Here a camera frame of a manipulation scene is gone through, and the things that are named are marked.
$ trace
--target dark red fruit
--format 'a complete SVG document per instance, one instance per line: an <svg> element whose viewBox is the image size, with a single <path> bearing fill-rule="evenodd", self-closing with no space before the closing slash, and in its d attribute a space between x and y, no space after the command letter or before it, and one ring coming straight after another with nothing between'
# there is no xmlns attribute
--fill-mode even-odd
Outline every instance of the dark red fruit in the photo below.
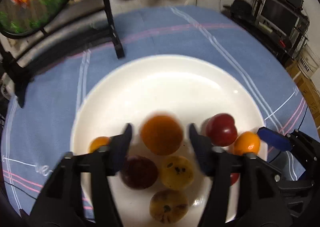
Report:
<svg viewBox="0 0 320 227"><path fill-rule="evenodd" d="M141 190L155 183L158 178L158 168L146 157L130 155L125 158L120 176L125 185Z"/></svg>
<svg viewBox="0 0 320 227"><path fill-rule="evenodd" d="M205 134L214 145L231 145L238 136L234 118L226 113L214 115L205 127Z"/></svg>
<svg viewBox="0 0 320 227"><path fill-rule="evenodd" d="M230 174L230 180L231 180L230 186L235 184L235 182L239 179L239 176L240 176L239 173Z"/></svg>

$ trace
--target white plate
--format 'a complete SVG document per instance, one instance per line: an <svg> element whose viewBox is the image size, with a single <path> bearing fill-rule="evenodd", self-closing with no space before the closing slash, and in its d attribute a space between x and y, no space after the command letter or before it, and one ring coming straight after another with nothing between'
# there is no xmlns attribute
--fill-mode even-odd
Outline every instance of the white plate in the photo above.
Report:
<svg viewBox="0 0 320 227"><path fill-rule="evenodd" d="M72 129L71 151L88 152L90 142L99 136L121 134L126 123L134 126L129 154L150 158L158 166L162 156L152 154L141 142L138 132L143 120L153 112L170 112L184 127L185 141L175 154L190 159L196 168L193 184L185 190L190 208L175 226L197 226L212 185L199 171L187 135L187 125L200 130L204 120L221 112L231 114L239 133L256 132L264 120L252 97L243 86L222 69L179 55L158 55L138 59L103 78L85 99ZM262 143L259 156L266 160L268 146ZM151 197L165 187L158 179L146 190L127 188L118 176L109 177L111 190L124 226L163 226L149 215ZM89 174L82 186L90 199ZM239 181L230 188L227 221L236 214Z"/></svg>

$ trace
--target computer monitor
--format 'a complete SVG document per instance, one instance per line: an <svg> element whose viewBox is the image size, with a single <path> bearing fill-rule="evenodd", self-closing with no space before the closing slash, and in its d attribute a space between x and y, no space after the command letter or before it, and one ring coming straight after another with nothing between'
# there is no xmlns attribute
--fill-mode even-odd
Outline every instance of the computer monitor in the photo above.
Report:
<svg viewBox="0 0 320 227"><path fill-rule="evenodd" d="M265 0L260 16L288 37L298 21L294 13L275 0Z"/></svg>

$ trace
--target small orange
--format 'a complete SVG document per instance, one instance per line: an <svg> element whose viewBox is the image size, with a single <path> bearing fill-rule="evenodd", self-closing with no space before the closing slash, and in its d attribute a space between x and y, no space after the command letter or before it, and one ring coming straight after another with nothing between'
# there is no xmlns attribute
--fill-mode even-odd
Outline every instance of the small orange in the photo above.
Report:
<svg viewBox="0 0 320 227"><path fill-rule="evenodd" d="M257 134L252 132L242 133L235 141L233 146L233 153L236 155L243 155L245 153L258 154L260 149L260 138Z"/></svg>
<svg viewBox="0 0 320 227"><path fill-rule="evenodd" d="M94 140L92 140L90 147L89 147L89 153L93 153L99 147L101 147L103 145L108 145L109 143L110 143L109 137L97 137Z"/></svg>
<svg viewBox="0 0 320 227"><path fill-rule="evenodd" d="M183 140L183 130L174 118L156 115L144 123L140 136L152 153L170 155L179 149Z"/></svg>

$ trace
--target blue tablecloth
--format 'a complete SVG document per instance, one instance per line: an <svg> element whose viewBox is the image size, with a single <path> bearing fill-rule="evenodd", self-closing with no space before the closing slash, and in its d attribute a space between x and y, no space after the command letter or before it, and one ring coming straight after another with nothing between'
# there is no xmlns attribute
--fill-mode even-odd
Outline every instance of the blue tablecloth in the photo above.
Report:
<svg viewBox="0 0 320 227"><path fill-rule="evenodd" d="M36 197L61 156L70 149L70 132L86 94L113 69L154 54L196 57L224 69L244 85L265 118L282 134L299 126L307 104L275 57L235 23L209 9L193 6L151 8L115 18L126 57L118 60L107 43L67 58L29 84L26 104L10 101L2 136L4 179ZM319 141L307 110L301 131ZM270 148L269 159L278 151ZM284 176L297 180L303 167L282 154ZM30 213L34 199L6 184L12 206ZM86 215L92 207L84 199Z"/></svg>

